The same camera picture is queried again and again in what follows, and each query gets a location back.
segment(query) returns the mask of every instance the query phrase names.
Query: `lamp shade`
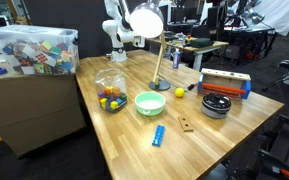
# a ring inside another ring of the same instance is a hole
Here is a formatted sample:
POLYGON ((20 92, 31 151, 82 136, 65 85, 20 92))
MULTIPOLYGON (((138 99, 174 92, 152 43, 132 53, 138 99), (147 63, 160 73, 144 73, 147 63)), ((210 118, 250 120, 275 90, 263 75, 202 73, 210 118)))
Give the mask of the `lamp shade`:
POLYGON ((163 32, 163 14, 154 3, 137 6, 130 16, 134 32, 145 38, 154 38, 163 32))

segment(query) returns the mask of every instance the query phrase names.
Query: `gray floor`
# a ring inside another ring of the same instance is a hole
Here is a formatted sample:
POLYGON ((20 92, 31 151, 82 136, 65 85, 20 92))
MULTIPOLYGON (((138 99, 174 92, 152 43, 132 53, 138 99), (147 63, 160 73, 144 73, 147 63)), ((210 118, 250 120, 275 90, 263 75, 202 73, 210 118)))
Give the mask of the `gray floor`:
MULTIPOLYGON (((289 86, 283 83, 261 89, 286 71, 277 69, 280 61, 289 58, 289 39, 278 37, 268 56, 256 61, 242 61, 239 67, 233 67, 229 61, 212 58, 202 67, 248 73, 252 78, 252 91, 285 103, 281 113, 289 111, 289 86)), ((90 122, 81 102, 86 121, 90 122)), ((261 132, 275 126, 277 115, 270 118, 261 132)), ((228 172, 235 179, 247 179, 243 176, 245 167, 252 166, 255 151, 261 142, 255 135, 240 146, 230 157, 228 172)), ((90 125, 87 131, 59 141, 33 156, 18 160, 10 148, 0 142, 0 179, 111 179, 103 154, 98 146, 95 132, 90 125)))

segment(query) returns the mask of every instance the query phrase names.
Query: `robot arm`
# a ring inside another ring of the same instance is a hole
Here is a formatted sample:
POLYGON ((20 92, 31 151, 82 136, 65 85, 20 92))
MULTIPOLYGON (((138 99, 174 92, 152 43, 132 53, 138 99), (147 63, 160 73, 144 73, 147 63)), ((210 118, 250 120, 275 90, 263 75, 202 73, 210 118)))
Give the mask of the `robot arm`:
POLYGON ((113 18, 113 20, 106 20, 102 24, 103 30, 112 40, 111 60, 124 61, 127 59, 124 43, 132 42, 136 47, 144 47, 145 40, 130 30, 130 13, 125 0, 104 0, 104 3, 106 13, 113 18))

